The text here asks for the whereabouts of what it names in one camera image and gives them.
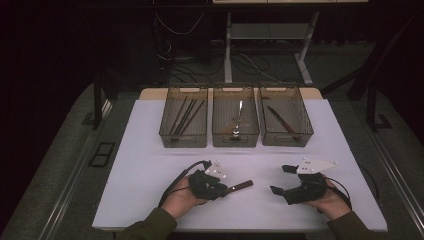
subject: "cable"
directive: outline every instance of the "cable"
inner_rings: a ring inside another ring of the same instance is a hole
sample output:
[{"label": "cable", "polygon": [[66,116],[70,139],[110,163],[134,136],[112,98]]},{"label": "cable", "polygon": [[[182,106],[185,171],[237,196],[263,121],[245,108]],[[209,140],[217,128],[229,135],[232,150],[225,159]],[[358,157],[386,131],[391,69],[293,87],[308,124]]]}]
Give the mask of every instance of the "cable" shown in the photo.
[{"label": "cable", "polygon": [[181,179],[183,179],[183,177],[185,177],[187,175],[187,173],[192,168],[194,168],[195,166],[197,166],[199,164],[203,164],[203,167],[205,169],[208,169],[212,165],[212,163],[210,161],[202,160],[202,161],[198,161],[198,162],[192,164],[190,167],[188,167],[187,169],[185,169],[184,171],[182,171],[180,173],[180,175],[178,175],[178,177],[176,179],[174,179],[174,181],[171,183],[171,185],[169,185],[168,188],[166,188],[165,192],[163,192],[162,197],[161,197],[161,199],[159,201],[158,207],[161,207],[162,206],[162,204],[165,202],[166,197],[170,194],[170,192],[175,187],[175,185],[177,185],[177,183],[179,181],[181,181]]},{"label": "cable", "polygon": [[185,72],[183,70],[180,69],[176,69],[176,68],[171,68],[174,71],[180,72],[180,73],[184,73],[185,75],[189,76],[195,83],[198,83],[197,80],[188,72]]},{"label": "cable", "polygon": [[178,191],[181,191],[181,190],[184,190],[184,189],[189,189],[190,187],[183,187],[183,188],[179,188],[179,189],[175,189],[175,190],[172,190],[172,191],[170,191],[169,193],[168,193],[168,196],[169,195],[171,195],[172,193],[174,193],[174,192],[178,192]]},{"label": "cable", "polygon": [[171,76],[173,76],[173,77],[175,77],[175,78],[178,78],[178,80],[180,80],[180,82],[182,82],[182,83],[186,83],[186,81],[184,81],[182,78],[180,78],[179,76],[177,76],[177,75],[175,75],[175,74],[173,74],[173,73],[170,73],[170,72],[168,72],[168,74],[169,75],[171,75]]},{"label": "cable", "polygon": [[264,73],[264,72],[262,72],[261,71],[261,69],[259,69],[258,68],[258,66],[256,66],[256,64],[248,57],[248,56],[246,56],[246,55],[244,55],[244,54],[240,54],[241,56],[243,56],[243,57],[245,57],[247,60],[249,60],[249,62],[250,63],[252,63],[252,65],[262,74],[262,75],[264,75],[265,77],[267,77],[267,78],[269,78],[269,79],[272,79],[272,80],[275,80],[275,81],[277,81],[277,82],[281,82],[280,80],[278,80],[278,79],[276,79],[276,78],[273,78],[273,77],[271,77],[271,76],[269,76],[268,74],[266,74],[266,73]]},{"label": "cable", "polygon": [[197,21],[194,23],[193,27],[190,28],[190,30],[188,30],[187,32],[177,32],[175,30],[172,30],[170,27],[168,27],[159,17],[159,15],[157,13],[155,13],[156,15],[156,19],[166,28],[168,29],[170,32],[177,34],[177,35],[186,35],[186,34],[190,34],[197,26],[197,24],[199,24],[200,20],[203,18],[203,15],[205,15],[204,12],[202,12],[202,14],[200,15],[200,17],[197,19]]},{"label": "cable", "polygon": [[331,181],[339,184],[345,190],[346,195],[347,195],[347,198],[350,200],[349,192],[347,191],[347,189],[345,188],[345,186],[343,186],[343,184],[341,184],[339,181],[334,180],[333,178],[326,177],[325,179],[331,180]]},{"label": "cable", "polygon": [[368,172],[368,170],[362,165],[358,163],[358,166],[360,169],[364,170],[364,172],[370,177],[372,183],[374,184],[374,188],[375,188],[375,199],[380,199],[380,190],[378,188],[377,182],[375,181],[374,177],[371,175],[370,172]]},{"label": "cable", "polygon": [[191,72],[193,75],[196,75],[196,76],[202,76],[202,77],[208,77],[208,76],[211,76],[211,75],[216,74],[216,73],[219,71],[219,69],[221,69],[223,62],[224,62],[224,61],[219,61],[218,68],[217,68],[216,70],[214,70],[213,72],[211,72],[211,73],[196,73],[196,72],[194,72],[193,70],[189,69],[188,67],[182,66],[181,64],[176,64],[176,66],[177,66],[177,67],[181,67],[181,68],[184,68],[184,69],[188,70],[188,71],[189,71],[189,72]]}]

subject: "white table surface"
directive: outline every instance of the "white table surface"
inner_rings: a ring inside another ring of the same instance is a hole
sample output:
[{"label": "white table surface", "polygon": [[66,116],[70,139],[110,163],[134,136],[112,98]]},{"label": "white table surface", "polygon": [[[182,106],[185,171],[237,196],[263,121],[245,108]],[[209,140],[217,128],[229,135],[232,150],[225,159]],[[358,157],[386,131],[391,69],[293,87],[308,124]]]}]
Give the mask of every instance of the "white table surface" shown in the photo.
[{"label": "white table surface", "polygon": [[[269,186],[291,189],[297,175],[282,165],[298,165],[303,158],[337,161],[323,171],[349,191],[354,211],[372,230],[387,224],[369,190],[327,100],[304,100],[314,135],[305,148],[263,146],[215,148],[208,119],[208,146],[197,149],[164,148],[159,136],[164,100],[138,100],[131,113],[93,227],[122,230],[144,220],[157,206],[163,191],[187,167],[200,160],[221,161],[233,186],[252,180],[252,187],[193,208],[178,219],[176,231],[311,232],[328,229],[326,217],[305,204],[288,205]],[[212,103],[209,102],[209,113]]]}]

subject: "black cable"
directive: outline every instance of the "black cable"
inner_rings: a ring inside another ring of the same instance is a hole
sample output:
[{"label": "black cable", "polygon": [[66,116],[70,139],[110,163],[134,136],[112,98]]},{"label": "black cable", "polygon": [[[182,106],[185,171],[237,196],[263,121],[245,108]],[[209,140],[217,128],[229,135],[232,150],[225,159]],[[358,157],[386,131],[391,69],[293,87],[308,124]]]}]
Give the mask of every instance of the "black cable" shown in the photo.
[{"label": "black cable", "polygon": [[345,190],[346,195],[347,195],[347,198],[350,200],[349,192],[347,191],[347,189],[345,188],[345,186],[343,186],[343,184],[341,184],[339,181],[334,180],[333,178],[326,177],[325,179],[331,180],[331,181],[339,184]]},{"label": "black cable", "polygon": [[187,173],[192,169],[192,168],[194,168],[195,166],[197,166],[197,165],[199,165],[199,164],[203,164],[203,167],[205,168],[205,169],[207,169],[207,168],[209,168],[211,165],[212,165],[212,163],[210,162],[210,161],[205,161],[205,160],[202,160],[202,161],[198,161],[198,162],[196,162],[196,163],[194,163],[194,164],[192,164],[190,167],[188,167],[187,169],[185,169],[184,171],[182,171],[181,173],[180,173],[180,175],[178,175],[178,177],[177,178],[175,178],[174,179],[174,181],[172,181],[172,183],[166,188],[166,190],[163,192],[163,194],[162,194],[162,197],[160,198],[160,200],[159,200],[159,204],[158,204],[158,207],[161,207],[162,206],[162,204],[165,202],[165,199],[166,199],[166,197],[169,195],[169,193],[172,191],[172,189],[175,187],[175,185],[177,185],[177,183],[179,182],[179,181],[181,181],[181,179],[183,179],[183,177],[185,177],[186,175],[187,175]]},{"label": "black cable", "polygon": [[377,200],[380,199],[380,190],[378,188],[377,182],[375,181],[374,177],[371,175],[370,172],[368,172],[368,170],[363,165],[358,163],[358,166],[359,166],[360,169],[364,170],[364,172],[370,177],[371,182],[373,183],[374,189],[375,189],[374,198],[377,199]]},{"label": "black cable", "polygon": [[221,69],[223,62],[224,62],[224,61],[219,61],[218,68],[217,68],[216,70],[214,70],[213,72],[211,72],[211,73],[196,73],[196,72],[194,72],[193,70],[191,70],[190,68],[185,67],[185,66],[182,66],[181,64],[176,64],[176,66],[178,66],[178,67],[181,67],[181,68],[184,68],[184,69],[188,70],[188,71],[189,71],[189,72],[191,72],[193,75],[196,75],[196,76],[202,76],[202,77],[208,77],[208,76],[214,75],[214,74],[216,74],[217,72],[219,72],[219,69]]},{"label": "black cable", "polygon": [[176,68],[171,68],[174,71],[180,72],[180,73],[184,73],[185,75],[189,76],[195,83],[198,83],[197,80],[188,72],[185,72],[183,70],[180,69],[176,69]]},{"label": "black cable", "polygon": [[169,193],[168,193],[168,196],[169,195],[171,195],[172,193],[174,193],[174,192],[178,192],[178,191],[181,191],[181,190],[184,190],[184,189],[189,189],[190,187],[183,187],[183,188],[179,188],[179,189],[175,189],[175,190],[172,190],[172,191],[170,191]]},{"label": "black cable", "polygon": [[175,75],[173,73],[168,72],[168,74],[171,75],[171,76],[173,76],[173,77],[175,77],[175,78],[178,78],[178,80],[180,80],[180,82],[182,82],[182,83],[185,83],[186,82],[186,81],[184,81],[184,79],[178,77],[177,75]]}]

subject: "wire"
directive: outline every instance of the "wire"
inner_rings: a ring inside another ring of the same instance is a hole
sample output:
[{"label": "wire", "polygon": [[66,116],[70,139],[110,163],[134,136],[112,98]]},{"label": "wire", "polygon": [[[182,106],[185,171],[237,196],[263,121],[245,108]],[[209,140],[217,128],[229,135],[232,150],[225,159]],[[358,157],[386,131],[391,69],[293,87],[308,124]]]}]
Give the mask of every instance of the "wire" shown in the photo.
[{"label": "wire", "polygon": [[171,69],[180,73],[184,73],[185,75],[189,76],[195,83],[198,83],[197,80],[190,73],[177,69],[177,68],[171,68]]},{"label": "wire", "polygon": [[181,191],[181,190],[184,190],[184,189],[189,189],[189,188],[190,188],[190,187],[183,187],[183,188],[179,188],[179,189],[172,190],[172,191],[170,191],[170,192],[168,193],[168,196],[169,196],[169,195],[171,195],[171,193],[178,192],[178,191]]},{"label": "wire", "polygon": [[221,69],[221,67],[222,67],[223,62],[224,62],[224,61],[219,61],[218,68],[217,68],[216,70],[214,70],[213,72],[211,72],[211,73],[196,73],[196,72],[194,72],[193,70],[189,69],[188,67],[182,66],[181,64],[176,64],[176,66],[177,66],[177,67],[181,67],[181,68],[184,68],[184,69],[188,70],[188,71],[189,71],[189,72],[191,72],[193,75],[196,75],[196,76],[202,76],[202,77],[208,77],[208,76],[211,76],[211,75],[214,75],[214,74],[218,73],[218,72],[219,72],[219,70],[220,70],[220,69]]},{"label": "wire", "polygon": [[175,75],[173,73],[170,73],[170,72],[168,72],[168,74],[171,75],[171,76],[173,76],[173,77],[175,77],[175,78],[178,78],[178,80],[180,80],[180,82],[186,83],[186,81],[184,81],[184,79],[180,78],[179,76],[177,76],[177,75]]},{"label": "wire", "polygon": [[170,32],[177,34],[177,35],[186,35],[186,34],[190,34],[197,26],[197,24],[199,24],[200,20],[203,18],[203,15],[205,15],[204,12],[202,12],[202,14],[200,15],[200,17],[197,19],[197,21],[194,23],[193,27],[190,28],[190,30],[188,30],[187,32],[177,32],[173,29],[171,29],[170,27],[168,27],[159,17],[159,15],[157,13],[155,13],[156,15],[156,19],[166,28],[168,29]]},{"label": "wire", "polygon": [[335,182],[335,183],[337,183],[337,184],[339,184],[344,190],[345,190],[345,192],[346,192],[346,195],[347,195],[347,198],[350,200],[350,195],[349,195],[349,192],[347,191],[347,189],[345,188],[345,186],[343,186],[343,184],[341,184],[339,181],[337,181],[337,180],[334,180],[333,178],[329,178],[329,177],[326,177],[326,179],[328,179],[328,180],[331,180],[331,181],[333,181],[333,182]]},{"label": "wire", "polygon": [[364,172],[370,177],[372,183],[374,184],[374,188],[375,188],[375,199],[380,199],[380,190],[378,188],[377,182],[375,181],[374,177],[371,175],[370,172],[368,172],[368,170],[362,165],[358,163],[358,166],[360,169],[364,170]]},{"label": "wire", "polygon": [[260,68],[258,68],[258,66],[256,66],[256,64],[248,57],[248,56],[246,56],[246,55],[244,55],[244,54],[240,54],[241,56],[243,56],[243,57],[245,57],[247,60],[249,60],[249,62],[250,63],[252,63],[252,65],[262,74],[262,75],[264,75],[265,77],[267,77],[267,78],[269,78],[269,79],[272,79],[272,80],[275,80],[275,81],[277,81],[277,82],[281,82],[280,80],[278,80],[278,79],[276,79],[276,78],[273,78],[273,77],[271,77],[271,76],[269,76],[268,74],[266,74],[266,73],[264,73],[264,72],[262,72],[262,70],[260,69]]}]

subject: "person's left hand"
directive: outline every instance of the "person's left hand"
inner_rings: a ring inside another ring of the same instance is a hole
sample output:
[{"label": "person's left hand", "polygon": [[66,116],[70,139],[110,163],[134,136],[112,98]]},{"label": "person's left hand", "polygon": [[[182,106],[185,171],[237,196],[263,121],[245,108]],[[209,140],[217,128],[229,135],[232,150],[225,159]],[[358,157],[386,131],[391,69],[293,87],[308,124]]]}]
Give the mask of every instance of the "person's left hand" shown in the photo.
[{"label": "person's left hand", "polygon": [[206,202],[207,200],[198,199],[193,195],[188,183],[188,177],[184,177],[171,190],[161,208],[177,219],[190,211],[193,206],[205,204]]}]

